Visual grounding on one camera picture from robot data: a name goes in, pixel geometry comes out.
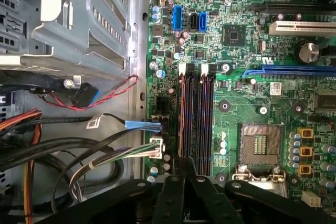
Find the sata port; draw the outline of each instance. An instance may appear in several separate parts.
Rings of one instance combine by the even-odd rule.
[[[190,30],[196,31],[197,30],[197,14],[192,13],[190,15]]]

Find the screw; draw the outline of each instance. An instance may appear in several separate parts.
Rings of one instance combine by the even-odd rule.
[[[66,80],[64,80],[63,85],[66,89],[71,89],[75,84],[74,84],[73,80],[66,79]]]
[[[180,178],[179,177],[176,177],[176,176],[173,176],[172,178],[171,178],[171,181],[179,181],[180,180]]]
[[[196,180],[197,180],[198,182],[204,182],[204,181],[205,181],[205,178],[204,178],[204,177],[198,177]]]
[[[241,188],[241,184],[240,183],[237,183],[237,182],[234,182],[231,184],[234,188]]]

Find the sticker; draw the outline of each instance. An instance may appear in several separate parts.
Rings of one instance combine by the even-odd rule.
[[[86,125],[86,129],[96,129],[99,127],[100,119],[103,115],[96,115],[94,116]]]
[[[281,95],[281,82],[271,82],[270,95]]]

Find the blue connector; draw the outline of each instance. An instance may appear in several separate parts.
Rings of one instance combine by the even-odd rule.
[[[182,30],[183,7],[175,5],[173,10],[173,31]]]
[[[206,32],[206,12],[200,12],[198,14],[198,31]]]

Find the pcie x1 slot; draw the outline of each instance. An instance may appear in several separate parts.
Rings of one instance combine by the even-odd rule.
[[[242,78],[253,74],[336,77],[336,67],[262,65],[262,69],[244,71]]]

